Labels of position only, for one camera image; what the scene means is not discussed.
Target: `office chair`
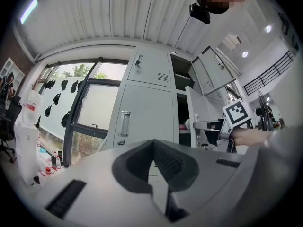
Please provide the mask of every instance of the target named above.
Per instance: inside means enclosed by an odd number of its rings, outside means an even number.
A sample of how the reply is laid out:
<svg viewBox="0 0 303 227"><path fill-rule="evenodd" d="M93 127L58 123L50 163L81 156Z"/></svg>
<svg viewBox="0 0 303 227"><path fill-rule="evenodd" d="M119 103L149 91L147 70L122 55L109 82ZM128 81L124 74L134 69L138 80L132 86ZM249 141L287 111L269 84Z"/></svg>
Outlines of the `office chair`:
<svg viewBox="0 0 303 227"><path fill-rule="evenodd" d="M13 157L8 153L8 150L12 151L13 154L15 154L15 150L8 146L7 141L11 141L15 137L14 124L22 109L20 99L19 96L13 97L5 116L0 116L0 152L4 151L10 158L9 161L11 163L13 163L16 158L13 160Z"/></svg>

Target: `locker vent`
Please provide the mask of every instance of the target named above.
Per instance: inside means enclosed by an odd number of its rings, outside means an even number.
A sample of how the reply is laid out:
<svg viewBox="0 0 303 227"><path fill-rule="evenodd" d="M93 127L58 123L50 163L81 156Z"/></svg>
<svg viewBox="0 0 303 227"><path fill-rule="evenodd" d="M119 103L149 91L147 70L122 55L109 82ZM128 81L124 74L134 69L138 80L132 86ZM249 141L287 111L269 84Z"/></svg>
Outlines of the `locker vent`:
<svg viewBox="0 0 303 227"><path fill-rule="evenodd" d="M216 91L216 93L217 93L217 97L218 97L218 98L222 98L220 92Z"/></svg>
<svg viewBox="0 0 303 227"><path fill-rule="evenodd" d="M159 81L169 81L169 77L167 74L163 74L163 73L158 73L158 80Z"/></svg>

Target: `cabinet door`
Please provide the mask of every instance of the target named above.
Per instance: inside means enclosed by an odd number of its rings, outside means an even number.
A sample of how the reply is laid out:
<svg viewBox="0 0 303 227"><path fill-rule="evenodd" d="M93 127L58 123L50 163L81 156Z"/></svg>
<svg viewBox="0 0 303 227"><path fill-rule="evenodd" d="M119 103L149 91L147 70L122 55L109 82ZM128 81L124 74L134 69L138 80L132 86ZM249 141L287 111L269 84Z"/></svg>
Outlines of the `cabinet door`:
<svg viewBox="0 0 303 227"><path fill-rule="evenodd" d="M137 60L140 61L138 66L135 65ZM128 80L170 87L167 53L149 47L139 47Z"/></svg>
<svg viewBox="0 0 303 227"><path fill-rule="evenodd" d="M192 88L185 88L189 120L190 120L190 140L191 147L197 147L207 142L206 134L203 130L196 130L193 123L197 121L213 121L222 117L224 105L210 102L206 97L199 95Z"/></svg>
<svg viewBox="0 0 303 227"><path fill-rule="evenodd" d="M114 147L141 140L174 140L172 93L126 85L116 125Z"/></svg>
<svg viewBox="0 0 303 227"><path fill-rule="evenodd" d="M236 79L211 47L203 51L192 63L204 96Z"/></svg>

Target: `red label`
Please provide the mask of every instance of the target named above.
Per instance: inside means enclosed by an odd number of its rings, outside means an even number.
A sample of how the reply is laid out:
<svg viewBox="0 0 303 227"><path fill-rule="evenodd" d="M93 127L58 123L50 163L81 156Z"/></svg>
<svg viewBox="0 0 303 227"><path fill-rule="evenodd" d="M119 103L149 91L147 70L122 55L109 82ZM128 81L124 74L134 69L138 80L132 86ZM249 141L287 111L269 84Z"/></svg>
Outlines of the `red label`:
<svg viewBox="0 0 303 227"><path fill-rule="evenodd" d="M25 104L25 107L27 107L28 109L32 110L32 111L35 111L35 106L33 105L30 105L30 104Z"/></svg>

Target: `open cabinet door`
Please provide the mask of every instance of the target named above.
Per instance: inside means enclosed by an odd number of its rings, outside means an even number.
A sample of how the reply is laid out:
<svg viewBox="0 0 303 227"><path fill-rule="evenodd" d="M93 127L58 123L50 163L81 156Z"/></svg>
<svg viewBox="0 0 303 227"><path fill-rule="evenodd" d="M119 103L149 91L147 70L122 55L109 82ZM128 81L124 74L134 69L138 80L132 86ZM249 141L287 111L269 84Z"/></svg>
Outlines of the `open cabinet door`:
<svg viewBox="0 0 303 227"><path fill-rule="evenodd" d="M213 121L221 118L223 105L210 102L206 97L198 94L189 86L185 88L185 91L190 120L191 147L197 148L208 141L205 132L194 129L193 123L197 121Z"/></svg>
<svg viewBox="0 0 303 227"><path fill-rule="evenodd" d="M210 46L195 58L192 64L204 96L236 79Z"/></svg>

